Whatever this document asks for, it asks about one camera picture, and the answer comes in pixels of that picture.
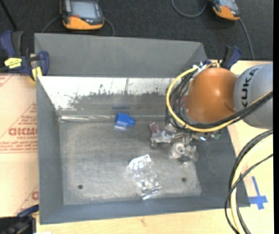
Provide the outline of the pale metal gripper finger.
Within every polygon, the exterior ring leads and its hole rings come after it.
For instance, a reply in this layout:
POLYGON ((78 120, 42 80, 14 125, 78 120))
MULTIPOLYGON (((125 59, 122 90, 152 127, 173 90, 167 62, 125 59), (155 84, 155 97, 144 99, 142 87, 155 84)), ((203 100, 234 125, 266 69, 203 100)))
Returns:
POLYGON ((151 141, 151 147, 153 149, 157 149, 157 148, 160 148, 161 146, 164 146, 164 145, 172 145, 173 144, 173 140, 168 140, 168 141, 165 141, 165 140, 152 140, 151 141))
POLYGON ((152 133, 151 135, 152 142, 170 142, 172 138, 173 134, 168 133, 167 131, 152 133))

